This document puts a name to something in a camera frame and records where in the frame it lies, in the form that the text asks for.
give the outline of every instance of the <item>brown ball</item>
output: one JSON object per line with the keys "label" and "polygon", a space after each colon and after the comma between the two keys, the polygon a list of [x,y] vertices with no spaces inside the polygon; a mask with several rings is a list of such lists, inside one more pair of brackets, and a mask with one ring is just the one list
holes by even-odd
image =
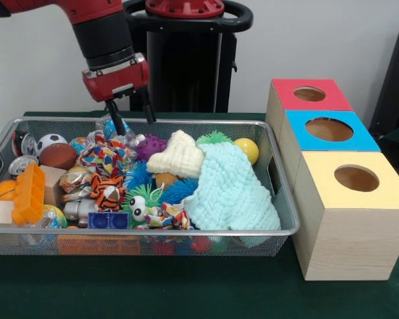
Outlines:
{"label": "brown ball", "polygon": [[77,152],[69,144],[52,144],[41,152],[39,160],[41,165],[68,170],[74,166]]}

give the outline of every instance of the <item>metal mesh basket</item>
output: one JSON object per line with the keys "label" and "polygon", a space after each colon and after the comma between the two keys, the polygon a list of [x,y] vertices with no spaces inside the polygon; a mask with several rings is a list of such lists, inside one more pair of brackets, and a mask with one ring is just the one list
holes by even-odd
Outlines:
{"label": "metal mesh basket", "polygon": [[[38,140],[58,133],[68,141],[87,136],[96,118],[21,118],[8,123],[0,135],[0,181],[15,156],[11,136],[15,129]],[[277,143],[267,124],[256,121],[159,120],[149,126],[141,119],[125,119],[135,132],[168,139],[183,130],[193,138],[214,130],[232,139],[250,138],[259,146],[254,165],[257,178],[272,194],[281,220],[279,231],[156,231],[115,229],[27,229],[0,225],[0,255],[216,255],[275,256],[289,235],[299,228]]]}

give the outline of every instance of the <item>orange block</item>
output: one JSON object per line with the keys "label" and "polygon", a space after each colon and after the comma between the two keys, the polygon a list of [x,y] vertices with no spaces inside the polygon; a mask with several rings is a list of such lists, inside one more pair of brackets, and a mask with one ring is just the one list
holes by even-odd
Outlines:
{"label": "orange block", "polygon": [[43,218],[45,199],[45,173],[37,164],[32,163],[16,179],[16,197],[13,199],[12,220],[21,225],[36,223]]}
{"label": "orange block", "polygon": [[140,236],[59,235],[61,255],[140,255]]}

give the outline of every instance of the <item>green spiky ball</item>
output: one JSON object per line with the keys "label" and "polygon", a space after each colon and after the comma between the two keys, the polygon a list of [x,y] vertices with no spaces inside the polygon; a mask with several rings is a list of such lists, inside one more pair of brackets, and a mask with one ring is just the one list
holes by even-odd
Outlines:
{"label": "green spiky ball", "polygon": [[197,139],[197,145],[217,144],[217,143],[223,143],[223,142],[229,142],[229,143],[233,144],[233,141],[230,138],[228,138],[222,132],[218,132],[218,131],[213,131],[211,134],[206,134],[206,135],[200,136]]}
{"label": "green spiky ball", "polygon": [[130,208],[130,201],[134,196],[141,196],[145,199],[145,203],[147,207],[159,207],[161,206],[160,197],[161,191],[156,191],[152,193],[152,184],[142,184],[134,189],[130,190],[128,194],[124,197],[124,201],[122,203],[121,211],[126,211],[130,213],[130,228],[136,228],[141,225],[143,222],[136,221],[132,216],[132,210]]}

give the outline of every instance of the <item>stacked wooden boxes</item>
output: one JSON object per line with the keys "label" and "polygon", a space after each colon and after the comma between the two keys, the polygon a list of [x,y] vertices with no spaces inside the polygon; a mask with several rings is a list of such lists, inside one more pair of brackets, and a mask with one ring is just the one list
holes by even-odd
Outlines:
{"label": "stacked wooden boxes", "polygon": [[275,79],[266,122],[301,226],[306,280],[386,280],[399,255],[399,176],[333,80]]}

